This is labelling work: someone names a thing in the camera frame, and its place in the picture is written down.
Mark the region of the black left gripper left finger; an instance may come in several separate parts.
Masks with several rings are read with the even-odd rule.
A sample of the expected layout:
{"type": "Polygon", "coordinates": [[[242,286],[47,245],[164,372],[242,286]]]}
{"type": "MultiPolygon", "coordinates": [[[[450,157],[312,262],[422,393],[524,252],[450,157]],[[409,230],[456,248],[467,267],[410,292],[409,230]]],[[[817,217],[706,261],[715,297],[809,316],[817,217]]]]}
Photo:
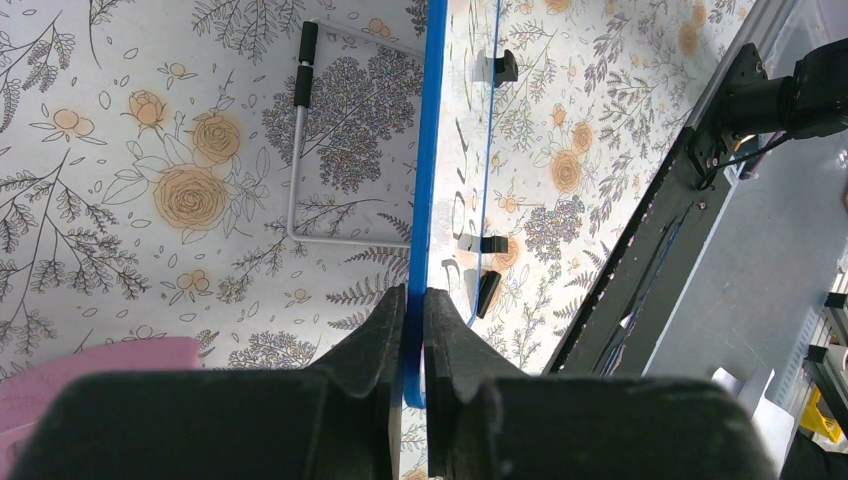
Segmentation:
{"type": "Polygon", "coordinates": [[[395,479],[406,289],[302,369],[136,371],[68,386],[15,479],[395,479]]]}

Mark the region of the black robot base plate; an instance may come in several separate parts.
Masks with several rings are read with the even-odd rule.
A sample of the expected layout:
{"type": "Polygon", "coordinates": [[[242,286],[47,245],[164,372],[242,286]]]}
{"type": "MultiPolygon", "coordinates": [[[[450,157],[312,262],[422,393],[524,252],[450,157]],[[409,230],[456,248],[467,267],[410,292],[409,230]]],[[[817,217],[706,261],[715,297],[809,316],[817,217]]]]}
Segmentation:
{"type": "Polygon", "coordinates": [[[699,122],[678,134],[545,373],[647,371],[731,191],[724,178],[699,187],[735,145],[720,123],[722,105],[732,89],[766,78],[757,47],[742,45],[710,85],[699,122]]]}

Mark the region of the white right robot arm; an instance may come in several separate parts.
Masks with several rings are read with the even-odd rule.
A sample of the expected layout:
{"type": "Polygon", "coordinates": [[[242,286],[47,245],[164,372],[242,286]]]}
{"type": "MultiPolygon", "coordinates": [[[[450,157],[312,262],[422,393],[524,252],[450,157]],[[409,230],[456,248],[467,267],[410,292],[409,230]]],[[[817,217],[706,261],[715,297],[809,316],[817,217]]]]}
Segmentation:
{"type": "Polygon", "coordinates": [[[791,76],[735,88],[722,121],[739,136],[783,131],[803,140],[846,130],[847,40],[810,51],[791,76]]]}

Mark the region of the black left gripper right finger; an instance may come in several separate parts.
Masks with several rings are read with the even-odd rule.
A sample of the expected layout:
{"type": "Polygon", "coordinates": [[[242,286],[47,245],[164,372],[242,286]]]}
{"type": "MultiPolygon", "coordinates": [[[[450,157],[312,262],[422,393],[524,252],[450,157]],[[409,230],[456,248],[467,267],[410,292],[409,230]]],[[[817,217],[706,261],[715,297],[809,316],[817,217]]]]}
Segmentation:
{"type": "Polygon", "coordinates": [[[679,378],[532,376],[423,298],[428,469],[445,479],[771,479],[744,409],[679,378]]]}

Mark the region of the blue framed whiteboard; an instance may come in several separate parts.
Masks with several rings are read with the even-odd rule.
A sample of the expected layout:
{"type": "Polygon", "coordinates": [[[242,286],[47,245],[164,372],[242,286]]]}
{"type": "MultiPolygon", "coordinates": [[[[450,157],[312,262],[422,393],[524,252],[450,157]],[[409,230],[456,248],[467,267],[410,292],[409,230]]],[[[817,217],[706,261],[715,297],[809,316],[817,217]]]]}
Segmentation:
{"type": "Polygon", "coordinates": [[[498,1],[429,4],[407,285],[413,334],[404,355],[412,408],[424,408],[428,396],[426,290],[446,291],[467,324],[478,318],[500,10],[498,1]]]}

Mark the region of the black marker cap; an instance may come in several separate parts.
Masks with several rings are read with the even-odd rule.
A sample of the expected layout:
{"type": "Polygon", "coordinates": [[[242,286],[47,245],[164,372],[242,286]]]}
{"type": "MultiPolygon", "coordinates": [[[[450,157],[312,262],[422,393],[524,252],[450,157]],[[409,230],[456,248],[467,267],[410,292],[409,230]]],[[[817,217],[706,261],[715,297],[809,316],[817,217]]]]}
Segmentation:
{"type": "Polygon", "coordinates": [[[486,271],[479,283],[476,316],[484,318],[489,311],[502,279],[502,275],[497,271],[486,271]]]}

